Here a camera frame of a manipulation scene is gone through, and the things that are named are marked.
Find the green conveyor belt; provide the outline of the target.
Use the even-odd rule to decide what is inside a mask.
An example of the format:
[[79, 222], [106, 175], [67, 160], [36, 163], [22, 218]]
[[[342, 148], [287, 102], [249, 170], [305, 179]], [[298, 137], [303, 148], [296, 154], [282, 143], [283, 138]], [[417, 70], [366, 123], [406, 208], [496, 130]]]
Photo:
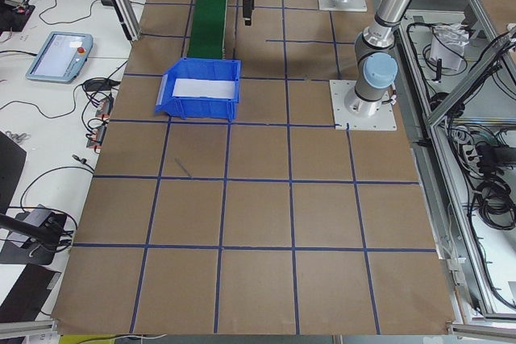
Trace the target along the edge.
[[227, 0], [195, 0], [188, 57], [224, 57]]

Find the teach pendant near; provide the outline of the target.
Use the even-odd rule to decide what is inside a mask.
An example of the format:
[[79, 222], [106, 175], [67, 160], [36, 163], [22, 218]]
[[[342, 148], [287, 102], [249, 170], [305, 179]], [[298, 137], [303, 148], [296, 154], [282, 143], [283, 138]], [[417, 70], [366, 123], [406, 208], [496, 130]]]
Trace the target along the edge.
[[70, 83], [78, 76], [93, 45], [90, 34], [52, 31], [27, 70], [26, 78]]

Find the white foam pad left bin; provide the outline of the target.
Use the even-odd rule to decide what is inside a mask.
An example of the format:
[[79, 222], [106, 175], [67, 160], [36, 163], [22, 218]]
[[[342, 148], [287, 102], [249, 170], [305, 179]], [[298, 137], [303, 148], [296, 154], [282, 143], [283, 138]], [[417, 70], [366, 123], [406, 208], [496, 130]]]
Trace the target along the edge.
[[173, 86], [173, 96], [231, 99], [235, 95], [235, 87], [234, 81], [177, 78]]

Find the blue bin left side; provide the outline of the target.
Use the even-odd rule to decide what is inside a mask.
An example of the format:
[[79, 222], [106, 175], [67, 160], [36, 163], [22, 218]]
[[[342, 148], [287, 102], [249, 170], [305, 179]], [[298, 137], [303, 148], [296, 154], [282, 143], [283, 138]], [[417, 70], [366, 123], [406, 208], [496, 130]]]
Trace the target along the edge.
[[233, 121], [239, 103], [239, 60], [182, 58], [162, 76], [155, 112]]

